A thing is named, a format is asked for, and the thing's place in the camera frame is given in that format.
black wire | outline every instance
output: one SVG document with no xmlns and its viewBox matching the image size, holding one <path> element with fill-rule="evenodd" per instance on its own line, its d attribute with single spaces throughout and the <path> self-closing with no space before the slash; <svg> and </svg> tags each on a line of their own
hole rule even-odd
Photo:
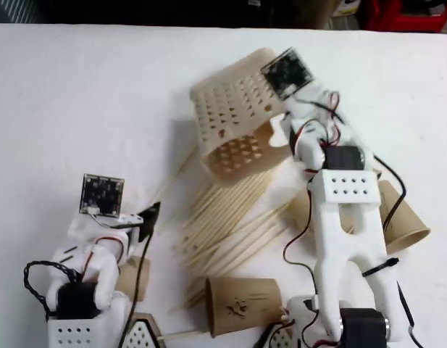
<svg viewBox="0 0 447 348">
<path fill-rule="evenodd" d="M 291 246 L 292 243 L 294 243 L 295 241 L 297 241 L 298 239 L 300 239 L 300 238 L 307 232 L 307 230 L 309 229 L 309 226 L 310 226 L 310 222 L 312 221 L 312 194 L 311 194 L 310 191 L 308 191 L 308 197 L 309 197 L 309 218 L 308 218 L 308 220 L 307 220 L 307 223 L 306 223 L 306 225 L 305 225 L 303 231 L 300 232 L 300 234 L 298 234 L 296 237 L 294 237 L 293 239 L 291 239 L 291 240 L 289 241 L 289 243 L 286 244 L 286 246 L 284 247 L 284 250 L 283 250 L 283 259 L 284 259 L 288 264 L 290 264 L 290 265 L 297 265 L 297 266 L 302 266 L 302 267 L 306 268 L 306 269 L 309 271 L 310 276 L 312 277 L 312 281 L 313 281 L 313 286 L 314 286 L 315 294 L 318 294 L 317 282 L 315 281 L 315 277 L 314 277 L 312 268 L 311 268 L 310 266 L 308 266 L 307 264 L 302 263 L 302 262 L 293 262 L 293 261 L 290 261 L 290 260 L 288 260 L 288 258 L 286 257 L 286 252 L 288 251 L 288 248 Z"/>
<path fill-rule="evenodd" d="M 307 325 L 305 325 L 304 328 L 302 329 L 302 332 L 301 332 L 302 342 L 304 343 L 305 347 L 307 347 L 307 348 L 312 348 L 312 347 L 309 346 L 309 345 L 307 344 L 307 342 L 305 341 L 305 331 L 306 331 L 310 326 L 312 326 L 313 324 L 315 324 L 315 322 L 316 322 L 317 319 L 318 319 L 318 315 L 319 315 L 319 311 L 317 311 L 317 312 L 315 313 L 315 316 L 314 316 L 314 318 L 312 319 L 312 321 L 311 321 L 310 323 L 308 323 Z"/>
<path fill-rule="evenodd" d="M 136 303 L 138 303 L 138 293 L 139 293 L 139 283 L 141 279 L 141 270 L 143 269 L 144 257 L 146 256 L 146 252 L 149 247 L 149 243 L 151 242 L 152 236 L 154 235 L 154 230 L 151 231 L 149 238 L 146 242 L 146 245 L 143 249 L 143 254 L 141 254 L 141 259 L 138 266 L 138 273 L 136 274 L 136 285 L 135 285 L 135 294 L 133 295 L 133 303 L 131 304 L 130 313 L 128 314 L 127 321 L 125 323 L 125 327 L 123 328 L 122 336 L 120 338 L 120 342 L 118 348 L 122 348 L 125 337 L 127 336 L 128 328 L 130 327 L 131 320 L 133 318 L 133 314 L 135 312 Z"/>
<path fill-rule="evenodd" d="M 388 216 L 385 218 L 384 223 L 383 223 L 383 230 L 386 232 L 389 224 L 390 224 L 390 219 L 392 219 L 392 217 L 394 216 L 394 214 L 396 213 L 397 208 L 400 206 L 400 204 L 402 203 L 402 201 L 404 200 L 405 196 L 406 196 L 406 187 L 404 182 L 402 181 L 401 177 L 396 173 L 396 171 L 394 169 L 392 169 L 391 167 L 389 167 L 389 165 L 387 163 L 385 163 L 382 159 L 380 159 L 376 154 L 375 154 L 375 159 L 387 170 L 390 171 L 390 173 L 397 179 L 398 183 L 401 186 L 401 190 L 402 193 L 400 195 L 400 197 L 396 200 L 396 203 L 394 203 L 394 205 L 392 206 L 392 209 L 389 210 Z"/>
<path fill-rule="evenodd" d="M 385 167 L 387 170 L 390 171 L 390 173 L 394 176 L 394 178 L 397 179 L 398 183 L 401 186 L 401 190 L 402 193 L 400 195 L 400 197 L 397 199 L 396 203 L 393 205 L 392 209 L 389 211 L 388 216 L 386 216 L 384 223 L 383 223 L 383 230 L 386 231 L 389 224 L 390 224 L 390 219 L 392 219 L 392 217 L 394 216 L 394 214 L 396 213 L 396 210 L 398 209 L 398 207 L 400 206 L 400 204 L 402 203 L 402 201 L 404 200 L 405 196 L 406 196 L 406 187 L 404 182 L 402 181 L 401 177 L 396 173 L 396 171 L 394 169 L 392 169 L 388 164 L 386 164 L 382 159 L 380 159 L 377 155 L 375 155 L 375 159 L 383 166 Z M 405 296 L 404 296 L 404 292 L 402 291 L 400 284 L 397 283 L 397 287 L 398 287 L 398 295 L 400 297 L 400 302 L 402 303 L 402 307 L 404 307 L 405 310 L 405 314 L 406 317 L 409 321 L 409 335 L 410 338 L 412 339 L 413 343 L 415 343 L 415 345 L 418 348 L 424 348 L 416 339 L 416 337 L 413 334 L 413 328 L 414 328 L 414 319 L 413 319 L 413 315 L 412 312 L 410 311 L 410 307 L 408 305 L 408 303 L 406 302 Z"/>
<path fill-rule="evenodd" d="M 81 281 L 80 274 L 73 270 L 72 268 L 68 268 L 66 265 L 63 265 L 62 263 L 58 262 L 52 262 L 52 261 L 32 261 L 29 262 L 24 270 L 23 270 L 23 285 L 24 287 L 43 305 L 44 312 L 46 314 L 46 321 L 48 321 L 49 317 L 56 315 L 56 312 L 53 312 L 49 309 L 48 304 L 46 303 L 46 298 L 43 295 L 40 295 L 31 285 L 30 281 L 28 280 L 30 276 L 30 269 L 32 266 L 35 265 L 42 265 L 42 266 L 51 266 L 54 268 L 57 268 L 61 272 L 63 272 L 69 279 L 70 283 L 77 283 Z"/>
<path fill-rule="evenodd" d="M 289 323 L 280 326 L 279 328 L 277 328 L 276 330 L 273 331 L 272 335 L 270 336 L 270 340 L 268 341 L 268 348 L 271 348 L 272 346 L 272 340 L 275 337 L 275 334 L 280 332 L 281 330 L 283 330 L 284 328 L 290 328 L 292 325 L 294 325 L 296 321 L 294 319 L 292 319 Z"/>
</svg>

circuit board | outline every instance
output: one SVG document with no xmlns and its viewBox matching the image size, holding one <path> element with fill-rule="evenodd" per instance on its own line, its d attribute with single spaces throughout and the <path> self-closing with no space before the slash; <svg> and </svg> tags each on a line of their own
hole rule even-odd
<svg viewBox="0 0 447 348">
<path fill-rule="evenodd" d="M 281 100 L 287 99 L 314 80 L 293 48 L 265 65 L 261 72 Z"/>
<path fill-rule="evenodd" d="M 98 215 L 118 218 L 122 204 L 124 179 L 85 174 L 80 199 L 80 213 L 98 208 Z"/>
</svg>

red object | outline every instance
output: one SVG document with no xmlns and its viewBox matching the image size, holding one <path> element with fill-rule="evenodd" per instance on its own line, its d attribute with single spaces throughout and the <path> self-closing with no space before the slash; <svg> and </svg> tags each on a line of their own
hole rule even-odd
<svg viewBox="0 0 447 348">
<path fill-rule="evenodd" d="M 416 31 L 439 33 L 447 23 L 447 4 L 443 14 L 411 16 L 402 14 L 401 0 L 365 0 L 357 12 L 362 29 L 374 31 Z"/>
</svg>

paper cup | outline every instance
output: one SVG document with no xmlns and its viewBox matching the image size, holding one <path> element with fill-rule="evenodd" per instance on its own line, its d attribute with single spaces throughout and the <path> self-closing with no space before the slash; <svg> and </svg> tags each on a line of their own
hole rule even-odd
<svg viewBox="0 0 447 348">
<path fill-rule="evenodd" d="M 307 193 L 307 190 L 300 191 L 289 203 L 287 211 L 289 214 L 289 217 L 292 218 L 294 221 L 296 221 L 297 228 L 300 231 L 303 231 L 305 228 L 305 225 L 307 224 L 307 221 L 309 220 L 309 209 L 310 209 L 310 202 L 309 202 L 309 195 Z M 352 215 L 349 212 L 350 207 L 343 205 L 339 209 L 339 213 L 341 215 L 341 226 L 343 230 L 347 233 L 352 232 Z M 310 222 L 309 229 L 307 232 L 313 232 L 313 225 L 312 222 Z"/>
<path fill-rule="evenodd" d="M 380 213 L 381 219 L 384 221 L 400 194 L 389 181 L 380 181 L 379 186 L 381 192 Z M 430 229 L 419 219 L 404 199 L 392 219 L 390 219 L 389 227 L 384 233 L 388 253 L 393 254 L 406 249 L 421 241 L 429 233 Z"/>
<path fill-rule="evenodd" d="M 135 296 L 136 278 L 138 276 L 140 261 L 140 257 L 133 256 L 122 265 L 122 267 L 120 267 L 120 276 L 115 285 L 115 290 L 121 291 L 129 296 L 131 301 L 133 301 L 133 297 Z M 144 259 L 143 267 L 141 268 L 141 276 L 139 278 L 138 302 L 142 302 L 146 295 L 146 287 L 149 279 L 149 263 L 148 259 Z"/>
<path fill-rule="evenodd" d="M 206 309 L 212 337 L 281 319 L 281 295 L 275 279 L 208 278 Z"/>
</svg>

white table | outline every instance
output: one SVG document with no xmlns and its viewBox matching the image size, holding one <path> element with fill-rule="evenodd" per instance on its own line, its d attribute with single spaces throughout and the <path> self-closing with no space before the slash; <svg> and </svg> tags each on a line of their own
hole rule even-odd
<svg viewBox="0 0 447 348">
<path fill-rule="evenodd" d="M 341 92 L 355 129 L 404 178 L 409 203 L 433 232 L 400 255 L 399 279 L 419 340 L 447 347 L 447 36 L 86 25 L 0 25 L 0 347 L 46 346 L 43 309 L 23 288 L 22 269 L 49 258 L 64 237 L 83 174 L 125 178 L 123 209 L 145 207 L 195 141 L 189 88 L 262 46 L 295 46 Z M 201 173 L 193 164 L 170 201 L 192 192 L 184 183 Z M 282 176 L 293 178 L 286 167 Z M 276 206 L 295 185 L 277 180 L 256 210 Z M 163 216 L 171 206 L 164 201 Z M 147 297 L 138 307 L 165 334 L 203 327 L 203 307 L 168 313 L 184 299 L 185 276 L 171 250 L 178 233 L 154 237 Z M 307 273 L 282 261 L 291 236 L 238 272 L 276 278 L 284 302 L 312 291 Z M 314 263 L 308 238 L 290 252 Z M 350 267 L 344 279 L 341 293 L 370 306 L 358 270 Z M 46 270 L 35 270 L 32 282 L 45 291 Z M 167 346 L 246 348 L 259 334 Z M 407 339 L 392 347 L 413 345 Z"/>
</svg>

